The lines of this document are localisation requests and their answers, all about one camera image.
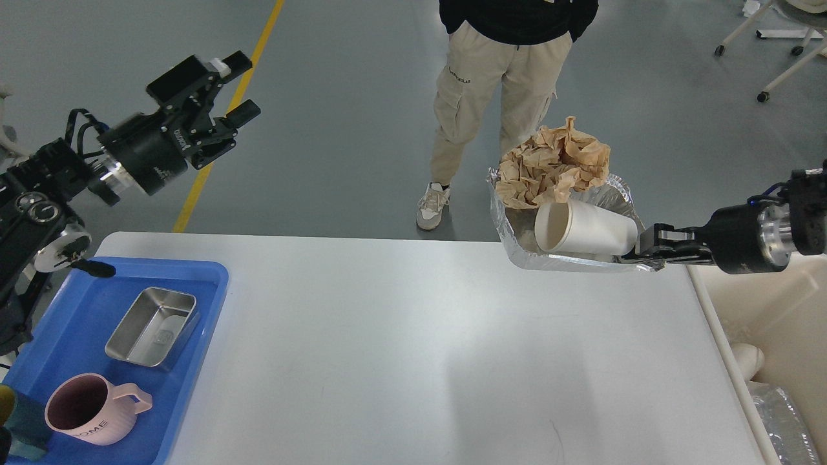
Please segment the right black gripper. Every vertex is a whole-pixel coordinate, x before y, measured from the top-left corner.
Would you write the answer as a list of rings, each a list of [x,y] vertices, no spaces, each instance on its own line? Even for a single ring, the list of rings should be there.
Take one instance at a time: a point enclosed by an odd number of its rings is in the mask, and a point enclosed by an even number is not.
[[[705,241],[700,231],[654,223],[639,236],[637,251],[621,256],[620,263],[651,269],[667,263],[717,265],[727,274],[780,272],[794,250],[786,205],[757,202],[719,209],[705,224]]]

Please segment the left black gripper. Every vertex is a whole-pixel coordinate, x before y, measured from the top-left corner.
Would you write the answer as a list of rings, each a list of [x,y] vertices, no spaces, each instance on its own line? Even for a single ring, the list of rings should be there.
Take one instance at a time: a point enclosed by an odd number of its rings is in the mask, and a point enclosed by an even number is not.
[[[210,119],[210,112],[220,89],[251,69],[240,50],[212,61],[193,55],[149,83],[156,112],[134,114],[98,136],[98,196],[118,197],[133,185],[156,194],[189,167],[201,170],[236,147],[240,127],[258,117],[260,107],[248,99],[223,117]],[[167,121],[178,117],[195,121]]]

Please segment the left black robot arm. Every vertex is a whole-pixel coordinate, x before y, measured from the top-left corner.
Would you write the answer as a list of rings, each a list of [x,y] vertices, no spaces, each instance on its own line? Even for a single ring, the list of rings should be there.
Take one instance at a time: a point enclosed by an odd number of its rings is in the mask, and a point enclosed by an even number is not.
[[[114,276],[111,265],[85,259],[91,239],[73,198],[90,191],[113,205],[133,186],[153,195],[188,167],[200,170],[236,147],[259,106],[246,100],[225,116],[210,112],[219,91],[251,69],[242,51],[207,62],[189,56],[147,85],[154,114],[109,126],[72,109],[62,138],[2,173],[3,355],[32,340],[32,315],[53,272]]]

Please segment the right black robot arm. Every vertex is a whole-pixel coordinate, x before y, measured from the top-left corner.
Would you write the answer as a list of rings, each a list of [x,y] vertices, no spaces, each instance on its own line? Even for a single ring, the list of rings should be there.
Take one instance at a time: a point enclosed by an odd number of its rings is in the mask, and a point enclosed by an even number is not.
[[[716,210],[703,226],[654,224],[620,261],[714,265],[727,274],[781,272],[795,251],[824,255],[825,211],[825,167],[796,170],[745,203]]]

